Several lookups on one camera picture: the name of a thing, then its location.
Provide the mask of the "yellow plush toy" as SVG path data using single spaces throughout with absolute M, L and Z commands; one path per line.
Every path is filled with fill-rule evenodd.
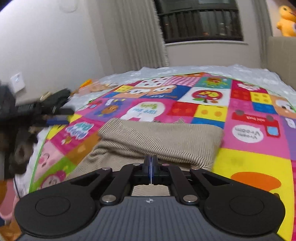
M 279 8 L 280 20 L 277 23 L 277 28 L 281 31 L 284 37 L 295 37 L 295 11 L 288 6 Z

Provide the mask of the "black clothing pile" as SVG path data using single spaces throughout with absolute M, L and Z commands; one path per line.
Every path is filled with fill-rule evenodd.
M 20 114 L 41 115 L 42 108 L 63 108 L 68 102 L 71 91 L 69 89 L 62 89 L 54 94 L 51 94 L 44 100 L 37 100 L 33 102 L 22 103 L 16 106 L 17 112 Z

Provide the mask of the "dark barred window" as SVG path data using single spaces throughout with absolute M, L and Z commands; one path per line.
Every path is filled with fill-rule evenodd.
M 236 1 L 155 0 L 166 44 L 188 41 L 243 41 Z

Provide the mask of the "white wall switch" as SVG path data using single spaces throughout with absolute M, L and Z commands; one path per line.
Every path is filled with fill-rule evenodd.
M 22 72 L 19 72 L 10 78 L 10 85 L 14 93 L 18 93 L 26 87 Z

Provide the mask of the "brown teddy bear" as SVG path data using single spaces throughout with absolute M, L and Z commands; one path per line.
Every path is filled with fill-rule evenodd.
M 34 152 L 34 144 L 38 143 L 36 133 L 20 128 L 16 134 L 15 146 L 9 156 L 9 171 L 12 175 L 22 175 L 27 170 L 30 158 Z

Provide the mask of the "beige pleated curtain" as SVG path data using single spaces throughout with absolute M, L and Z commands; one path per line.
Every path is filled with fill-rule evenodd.
M 114 73 L 169 65 L 153 1 L 99 1 L 99 10 Z

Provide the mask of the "beige striped knit garment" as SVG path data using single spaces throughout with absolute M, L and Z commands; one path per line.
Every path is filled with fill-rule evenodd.
M 160 163 L 212 170 L 222 143 L 223 129 L 206 124 L 156 123 L 112 118 L 98 131 L 99 141 L 66 180 L 100 168 L 119 171 L 156 155 Z

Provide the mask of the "colourful cartoon patchwork blanket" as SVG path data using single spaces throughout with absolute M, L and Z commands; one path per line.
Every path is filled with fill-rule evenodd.
M 123 84 L 53 127 L 39 151 L 29 190 L 62 182 L 98 141 L 111 118 L 208 124 L 224 130 L 213 170 L 280 195 L 279 234 L 295 240 L 295 108 L 269 88 L 209 73 Z

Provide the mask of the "pink and orange boxes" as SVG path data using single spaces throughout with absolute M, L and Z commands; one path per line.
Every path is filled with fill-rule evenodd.
M 114 83 L 103 84 L 100 81 L 93 81 L 92 79 L 88 79 L 80 85 L 78 89 L 78 94 L 86 95 L 92 92 L 101 92 L 114 87 L 117 87 L 117 84 L 114 84 Z

